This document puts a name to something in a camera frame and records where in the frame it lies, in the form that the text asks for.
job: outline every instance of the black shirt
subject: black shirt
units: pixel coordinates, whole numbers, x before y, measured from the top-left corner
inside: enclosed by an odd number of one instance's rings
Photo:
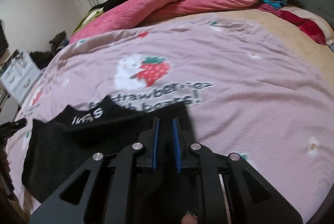
[[[183,102],[145,113],[120,107],[107,96],[89,111],[67,106],[47,123],[33,120],[23,185],[42,203],[94,153],[114,154],[136,142],[141,132],[152,128],[154,117],[160,118],[158,168],[155,175],[137,178],[133,222],[180,222],[186,213],[180,204],[196,210],[193,179],[180,177],[175,165],[167,162],[174,157],[173,118],[178,117],[182,129],[192,132]],[[162,215],[169,216],[161,222]]]

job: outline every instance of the strawberry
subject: strawberry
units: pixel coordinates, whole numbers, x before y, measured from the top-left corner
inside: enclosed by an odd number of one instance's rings
[[[140,68],[144,69],[144,71],[141,71],[137,73],[137,78],[139,80],[145,79],[147,86],[150,87],[153,86],[154,82],[163,76],[165,76],[170,69],[170,66],[166,62],[162,62],[160,64],[157,63],[147,63],[140,66]]]
[[[34,98],[34,99],[32,100],[32,105],[33,105],[33,106],[38,102],[39,98],[40,98],[41,95],[42,95],[42,92],[43,92],[43,91],[39,91],[39,92],[37,93],[37,95],[36,95],[36,98]]]

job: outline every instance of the pink comforter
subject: pink comforter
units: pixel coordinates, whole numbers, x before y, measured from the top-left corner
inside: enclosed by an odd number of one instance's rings
[[[70,43],[113,30],[130,29],[141,22],[195,13],[248,7],[258,0],[129,0],[92,21],[71,38]]]

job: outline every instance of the white drawer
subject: white drawer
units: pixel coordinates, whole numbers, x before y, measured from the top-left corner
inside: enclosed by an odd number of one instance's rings
[[[21,74],[14,65],[11,65],[10,69],[8,69],[4,75],[1,76],[1,82],[8,92],[11,92],[11,90],[20,82],[20,80]]]
[[[33,63],[34,62],[32,61],[30,55],[24,52],[23,57],[16,61],[15,66],[17,67],[20,74],[24,76]]]
[[[11,91],[11,96],[14,97],[19,104],[22,103],[29,89],[40,76],[40,73],[40,70],[35,64],[31,65],[21,82]]]

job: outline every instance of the drawer handle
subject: drawer handle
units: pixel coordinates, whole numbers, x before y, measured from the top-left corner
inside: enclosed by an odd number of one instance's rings
[[[19,60],[19,64],[20,64],[23,68],[25,68],[26,65],[28,64],[28,61],[21,59],[21,60]]]
[[[9,83],[14,82],[15,76],[13,76],[13,78],[11,80],[9,80]]]
[[[30,84],[30,78],[28,79],[28,82],[26,82],[26,83],[23,85],[23,87],[24,87],[24,88],[27,88],[27,87],[29,86],[29,84]]]

